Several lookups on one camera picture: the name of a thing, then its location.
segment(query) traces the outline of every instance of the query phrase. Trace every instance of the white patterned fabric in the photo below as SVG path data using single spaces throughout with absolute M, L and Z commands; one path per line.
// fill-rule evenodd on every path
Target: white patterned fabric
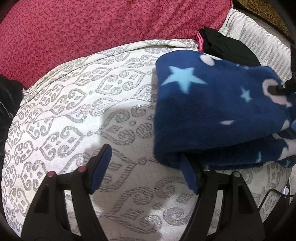
M 282 65 L 289 62 L 288 50 L 250 18 L 232 10 L 221 31 L 244 40 L 261 63 L 289 78 Z M 276 52 L 254 47 L 275 50 L 274 44 Z M 155 62 L 179 49 L 197 51 L 197 44 L 177 39 L 123 45 L 62 64 L 25 92 L 5 145 L 1 184 L 5 215 L 17 234 L 48 171 L 71 172 L 109 143 L 111 162 L 100 189 L 91 196 L 106 236 L 113 241 L 179 240 L 197 196 L 180 171 L 153 157 Z M 268 189 L 282 191 L 291 172 L 276 163 L 239 171 L 257 205 Z M 71 193 L 65 198 L 71 229 L 79 234 Z M 221 200 L 219 192 L 210 232 L 217 227 Z M 277 200 L 269 195 L 260 210 L 262 220 Z

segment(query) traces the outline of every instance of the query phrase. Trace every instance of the blanket fold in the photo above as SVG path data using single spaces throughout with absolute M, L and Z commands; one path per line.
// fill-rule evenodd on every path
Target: blanket fold
M 275 133 L 296 119 L 296 95 L 269 94 L 268 86 L 281 83 L 270 67 L 180 50 L 161 56 L 156 72 L 154 153 L 162 164 L 179 168 L 185 152 L 217 169 L 260 166 L 295 154 L 295 133 Z

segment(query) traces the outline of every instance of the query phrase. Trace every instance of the silver screw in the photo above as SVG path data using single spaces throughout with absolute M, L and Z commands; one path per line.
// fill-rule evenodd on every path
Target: silver screw
M 204 166 L 204 171 L 205 172 L 209 172 L 211 170 L 211 168 L 209 166 Z
M 239 173 L 239 172 L 233 172 L 233 175 L 234 175 L 235 177 L 240 177 L 240 173 Z

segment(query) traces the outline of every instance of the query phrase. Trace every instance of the blue gripper pad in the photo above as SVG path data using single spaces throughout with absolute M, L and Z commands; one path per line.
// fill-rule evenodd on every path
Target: blue gripper pad
M 195 171 L 184 154 L 180 156 L 180 170 L 183 173 L 188 188 L 193 190 L 195 194 L 198 194 L 199 188 Z
M 102 154 L 101 159 L 99 160 L 95 171 L 92 175 L 91 179 L 91 187 L 90 191 L 94 193 L 96 190 L 100 188 L 100 185 L 102 183 L 103 177 L 106 173 L 107 167 L 109 165 L 109 162 L 112 157 L 112 148 L 110 145 L 107 145 L 107 148 L 105 149 L 104 153 Z

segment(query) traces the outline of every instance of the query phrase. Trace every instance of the blue blanket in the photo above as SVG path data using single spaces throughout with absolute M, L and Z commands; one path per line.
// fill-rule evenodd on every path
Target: blue blanket
M 296 154 L 296 95 L 273 96 L 281 83 L 267 66 L 247 67 L 192 50 L 156 61 L 156 159 L 179 168 L 183 153 L 215 169 L 261 166 Z

